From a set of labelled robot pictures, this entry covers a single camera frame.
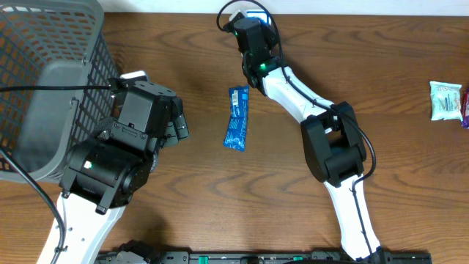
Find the blue Oreo cookie pack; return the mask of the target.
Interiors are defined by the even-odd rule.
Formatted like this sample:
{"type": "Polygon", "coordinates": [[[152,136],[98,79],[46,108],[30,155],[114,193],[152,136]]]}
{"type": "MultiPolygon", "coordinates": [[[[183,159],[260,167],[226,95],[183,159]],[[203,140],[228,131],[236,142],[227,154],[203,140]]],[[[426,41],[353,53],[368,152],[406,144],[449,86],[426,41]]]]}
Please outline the blue Oreo cookie pack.
{"type": "Polygon", "coordinates": [[[224,147],[245,151],[248,129],[249,86],[229,89],[230,118],[224,139],[224,147]]]}

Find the teal green snack packet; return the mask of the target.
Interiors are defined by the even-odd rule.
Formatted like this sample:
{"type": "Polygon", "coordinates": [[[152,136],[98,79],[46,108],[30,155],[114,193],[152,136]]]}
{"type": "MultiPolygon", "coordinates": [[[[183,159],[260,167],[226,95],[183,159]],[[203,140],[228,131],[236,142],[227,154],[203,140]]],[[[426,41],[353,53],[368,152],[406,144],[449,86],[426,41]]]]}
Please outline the teal green snack packet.
{"type": "Polygon", "coordinates": [[[431,121],[459,120],[461,113],[461,84],[430,81],[430,99],[432,103],[431,121]]]}

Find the red purple snack packet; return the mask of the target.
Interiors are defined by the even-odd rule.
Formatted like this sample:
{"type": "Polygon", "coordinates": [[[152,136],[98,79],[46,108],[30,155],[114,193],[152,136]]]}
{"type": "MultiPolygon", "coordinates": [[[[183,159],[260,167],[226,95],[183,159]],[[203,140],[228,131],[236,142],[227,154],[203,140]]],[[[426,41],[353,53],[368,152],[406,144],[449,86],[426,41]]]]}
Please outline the red purple snack packet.
{"type": "Polygon", "coordinates": [[[462,127],[469,128],[469,89],[463,95],[462,103],[462,127]]]}

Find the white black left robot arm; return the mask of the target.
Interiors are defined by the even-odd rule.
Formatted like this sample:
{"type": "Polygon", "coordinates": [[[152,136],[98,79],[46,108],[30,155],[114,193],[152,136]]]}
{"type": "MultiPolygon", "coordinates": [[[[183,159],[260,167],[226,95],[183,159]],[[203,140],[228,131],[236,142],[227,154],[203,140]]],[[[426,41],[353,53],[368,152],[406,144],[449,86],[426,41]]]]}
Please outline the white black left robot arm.
{"type": "Polygon", "coordinates": [[[99,121],[72,147],[59,185],[54,222],[39,263],[93,263],[103,242],[158,164],[160,149],[188,138],[182,99],[148,81],[116,79],[124,92],[118,117],[99,121]]]}

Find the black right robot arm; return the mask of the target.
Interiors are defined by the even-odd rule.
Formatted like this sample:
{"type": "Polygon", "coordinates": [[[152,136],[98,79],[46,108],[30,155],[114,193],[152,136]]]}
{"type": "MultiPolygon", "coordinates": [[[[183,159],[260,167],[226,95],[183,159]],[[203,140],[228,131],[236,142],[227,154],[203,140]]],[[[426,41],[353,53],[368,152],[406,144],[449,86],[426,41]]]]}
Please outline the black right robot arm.
{"type": "Polygon", "coordinates": [[[341,230],[341,247],[354,261],[372,262],[380,249],[364,198],[372,154],[351,105],[321,98],[301,82],[282,59],[271,54],[280,44],[270,26],[252,20],[234,28],[243,72],[264,96],[282,105],[300,124],[303,151],[312,175],[328,190],[341,230]]]}

